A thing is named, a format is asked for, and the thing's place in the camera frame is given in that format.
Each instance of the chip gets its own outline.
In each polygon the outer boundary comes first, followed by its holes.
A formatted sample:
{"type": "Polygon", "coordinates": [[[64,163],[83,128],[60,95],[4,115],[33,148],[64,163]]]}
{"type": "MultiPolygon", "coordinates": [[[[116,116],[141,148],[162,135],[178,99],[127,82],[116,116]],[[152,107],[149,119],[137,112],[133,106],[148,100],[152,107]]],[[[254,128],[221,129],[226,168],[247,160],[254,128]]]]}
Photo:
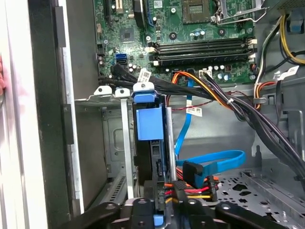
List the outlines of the chip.
{"type": "Polygon", "coordinates": [[[121,41],[121,43],[134,42],[134,30],[133,30],[133,28],[120,29],[120,41],[121,41]]]}
{"type": "Polygon", "coordinates": [[[209,0],[182,0],[183,23],[201,23],[211,21],[209,0]]]}

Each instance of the motherboard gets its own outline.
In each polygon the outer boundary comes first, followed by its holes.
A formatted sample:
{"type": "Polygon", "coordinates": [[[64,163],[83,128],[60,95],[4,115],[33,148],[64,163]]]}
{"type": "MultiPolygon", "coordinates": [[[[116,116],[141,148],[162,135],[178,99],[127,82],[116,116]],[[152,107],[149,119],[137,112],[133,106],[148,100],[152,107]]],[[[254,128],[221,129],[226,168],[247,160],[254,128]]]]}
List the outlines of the motherboard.
{"type": "Polygon", "coordinates": [[[111,78],[111,66],[120,63],[135,76],[146,68],[167,81],[190,69],[218,83],[255,81],[254,25],[242,20],[252,15],[216,22],[221,7],[236,15],[252,0],[94,0],[94,6],[102,77],[111,78]]]}

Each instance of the white plastic clip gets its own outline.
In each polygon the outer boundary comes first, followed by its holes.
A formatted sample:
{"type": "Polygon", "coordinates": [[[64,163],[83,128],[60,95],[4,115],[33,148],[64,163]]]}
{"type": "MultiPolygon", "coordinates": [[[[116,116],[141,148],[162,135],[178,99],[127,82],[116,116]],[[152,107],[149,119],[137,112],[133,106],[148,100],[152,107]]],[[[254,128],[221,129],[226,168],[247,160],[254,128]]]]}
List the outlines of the white plastic clip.
{"type": "Polygon", "coordinates": [[[234,99],[229,99],[229,101],[227,102],[227,104],[229,105],[230,103],[234,102],[234,99]]]}

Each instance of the green circuit board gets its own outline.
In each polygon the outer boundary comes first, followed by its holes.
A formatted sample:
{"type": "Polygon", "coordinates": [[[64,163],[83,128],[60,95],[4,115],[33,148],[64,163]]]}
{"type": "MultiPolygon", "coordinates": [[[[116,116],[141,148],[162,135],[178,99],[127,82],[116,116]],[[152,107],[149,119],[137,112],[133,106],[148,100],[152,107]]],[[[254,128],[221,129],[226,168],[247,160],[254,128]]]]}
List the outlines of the green circuit board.
{"type": "MultiPolygon", "coordinates": [[[[147,37],[151,41],[160,44],[173,44],[192,41],[209,41],[228,38],[254,37],[254,27],[251,21],[242,24],[232,23],[224,26],[217,26],[210,22],[210,16],[214,14],[213,1],[208,1],[209,12],[202,7],[194,6],[190,8],[192,12],[202,13],[201,22],[189,23],[188,17],[183,17],[183,4],[187,0],[147,0],[148,20],[147,28],[140,29],[133,17],[132,0],[122,0],[122,10],[110,11],[110,21],[105,20],[104,2],[106,0],[95,0],[96,18],[96,41],[99,52],[104,53],[103,65],[99,65],[101,75],[110,75],[110,67],[115,64],[115,55],[125,53],[128,56],[128,64],[133,65],[132,73],[137,76],[141,68],[147,68],[154,76],[170,81],[172,72],[176,70],[194,69],[196,74],[199,70],[215,67],[211,64],[167,66],[166,68],[154,67],[149,60],[147,52],[147,37]],[[157,18],[157,23],[153,24],[152,18],[157,18]],[[196,32],[203,31],[199,37],[194,37],[196,32]],[[171,33],[176,34],[175,40],[171,39],[171,33]]],[[[115,6],[116,1],[110,0],[110,6],[115,6]]],[[[229,15],[234,15],[238,11],[252,8],[252,0],[227,0],[226,7],[229,15]]],[[[218,83],[253,83],[255,77],[251,71],[250,62],[234,62],[223,64],[224,69],[219,66],[213,68],[213,78],[218,83]]]]}

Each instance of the expansion slot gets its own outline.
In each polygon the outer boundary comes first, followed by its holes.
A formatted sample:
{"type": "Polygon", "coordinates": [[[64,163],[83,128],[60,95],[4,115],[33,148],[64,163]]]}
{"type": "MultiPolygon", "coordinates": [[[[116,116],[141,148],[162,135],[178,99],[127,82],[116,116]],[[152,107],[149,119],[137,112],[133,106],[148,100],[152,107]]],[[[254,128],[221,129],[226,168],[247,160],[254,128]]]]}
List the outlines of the expansion slot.
{"type": "Polygon", "coordinates": [[[115,0],[115,7],[117,13],[124,13],[122,0],[115,0]]]}
{"type": "Polygon", "coordinates": [[[191,63],[217,63],[248,61],[257,52],[253,39],[234,38],[213,41],[153,44],[150,56],[154,66],[171,66],[191,63]]]}
{"type": "Polygon", "coordinates": [[[104,18],[105,21],[108,23],[109,26],[112,25],[111,23],[111,16],[110,16],[110,1],[111,0],[104,0],[104,18]]]}

